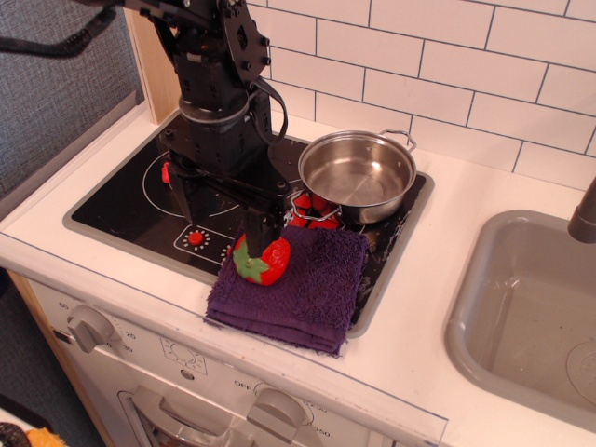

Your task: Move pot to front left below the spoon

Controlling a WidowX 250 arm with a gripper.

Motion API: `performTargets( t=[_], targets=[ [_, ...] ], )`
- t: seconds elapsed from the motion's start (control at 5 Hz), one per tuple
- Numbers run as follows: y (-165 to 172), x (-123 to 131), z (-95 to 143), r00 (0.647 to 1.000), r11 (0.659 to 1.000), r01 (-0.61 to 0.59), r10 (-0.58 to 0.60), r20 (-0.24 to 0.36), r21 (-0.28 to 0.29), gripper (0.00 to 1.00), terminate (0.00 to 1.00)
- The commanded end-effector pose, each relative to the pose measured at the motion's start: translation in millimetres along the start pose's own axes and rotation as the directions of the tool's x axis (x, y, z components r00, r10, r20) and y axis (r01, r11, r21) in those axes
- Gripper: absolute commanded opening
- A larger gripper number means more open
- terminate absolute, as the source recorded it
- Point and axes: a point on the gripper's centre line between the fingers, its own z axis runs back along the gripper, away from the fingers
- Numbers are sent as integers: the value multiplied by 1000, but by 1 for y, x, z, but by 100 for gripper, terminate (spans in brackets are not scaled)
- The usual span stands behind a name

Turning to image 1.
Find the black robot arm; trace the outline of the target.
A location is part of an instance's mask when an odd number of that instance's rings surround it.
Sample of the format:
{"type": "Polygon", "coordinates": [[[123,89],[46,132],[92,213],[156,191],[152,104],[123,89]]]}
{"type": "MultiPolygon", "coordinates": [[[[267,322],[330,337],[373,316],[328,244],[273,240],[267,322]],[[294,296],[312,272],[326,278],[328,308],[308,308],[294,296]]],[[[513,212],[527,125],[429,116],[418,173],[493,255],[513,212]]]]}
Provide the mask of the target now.
{"type": "Polygon", "coordinates": [[[184,216],[199,222],[216,194],[244,211],[251,257],[280,236],[290,186],[270,150],[287,125],[273,130],[271,103],[280,95],[263,79],[269,40],[244,1],[123,1],[151,21],[181,89],[182,124],[159,136],[169,151],[169,176],[184,216]]]}

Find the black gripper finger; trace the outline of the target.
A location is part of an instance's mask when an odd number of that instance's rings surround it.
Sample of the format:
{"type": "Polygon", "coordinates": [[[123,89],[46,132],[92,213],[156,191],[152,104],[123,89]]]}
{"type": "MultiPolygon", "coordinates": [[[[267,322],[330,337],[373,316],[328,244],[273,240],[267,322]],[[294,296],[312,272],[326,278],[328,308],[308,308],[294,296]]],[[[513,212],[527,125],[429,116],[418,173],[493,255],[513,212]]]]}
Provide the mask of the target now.
{"type": "Polygon", "coordinates": [[[260,258],[264,251],[280,238],[283,215],[249,207],[245,216],[245,236],[248,254],[260,258]]]}
{"type": "Polygon", "coordinates": [[[179,172],[178,167],[174,162],[169,162],[167,171],[169,174],[170,189],[176,197],[183,216],[189,223],[191,223],[193,217],[187,191],[188,181],[179,172]]]}

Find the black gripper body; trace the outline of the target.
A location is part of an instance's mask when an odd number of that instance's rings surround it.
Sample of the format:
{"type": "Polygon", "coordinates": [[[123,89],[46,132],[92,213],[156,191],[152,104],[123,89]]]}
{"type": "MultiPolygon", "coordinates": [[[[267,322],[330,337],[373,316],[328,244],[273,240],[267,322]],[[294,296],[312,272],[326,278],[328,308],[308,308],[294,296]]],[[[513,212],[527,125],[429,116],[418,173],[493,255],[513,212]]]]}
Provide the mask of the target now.
{"type": "Polygon", "coordinates": [[[179,114],[158,140],[169,152],[169,162],[188,181],[193,218],[214,211],[217,193],[245,210],[253,207],[283,215],[290,187],[269,155],[284,135],[272,130],[270,104],[252,102],[241,113],[218,121],[179,114]]]}

